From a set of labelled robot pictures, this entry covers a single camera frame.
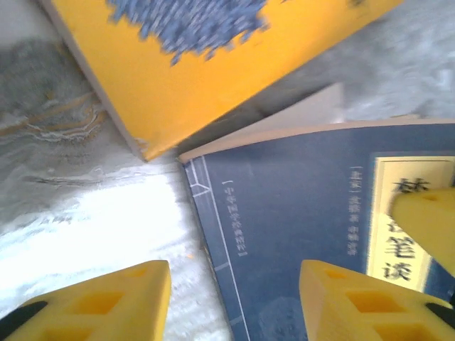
dark blue book cover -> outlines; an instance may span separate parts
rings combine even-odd
[[[282,137],[184,165],[236,340],[307,340],[304,259],[449,300],[455,285],[387,215],[391,196],[454,184],[455,124]]]

yellow title label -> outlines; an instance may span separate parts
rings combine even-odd
[[[390,204],[398,193],[451,186],[454,171],[453,156],[376,158],[367,275],[424,290],[432,258],[388,215]]]

floor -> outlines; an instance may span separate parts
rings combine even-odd
[[[258,95],[253,107],[272,112],[339,81],[349,119],[455,117],[454,17],[453,0],[407,1]],[[31,36],[59,39],[31,0],[0,0],[0,27],[0,49]],[[0,130],[12,117],[0,112]],[[165,340],[229,340],[175,151],[143,164],[109,118],[97,129],[80,143],[0,137],[0,316],[38,294],[167,259]]]

book spine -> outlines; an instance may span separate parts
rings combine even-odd
[[[236,340],[249,340],[250,336],[204,157],[190,160],[184,165],[184,169],[193,208],[198,217],[198,225],[203,232],[205,250],[208,252],[232,333]]]

book cover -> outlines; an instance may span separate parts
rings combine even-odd
[[[454,185],[454,132],[453,120],[351,122],[183,157],[235,339],[307,340],[303,259],[449,300],[455,279],[387,211],[395,193]]]
[[[402,0],[41,2],[150,160]]]

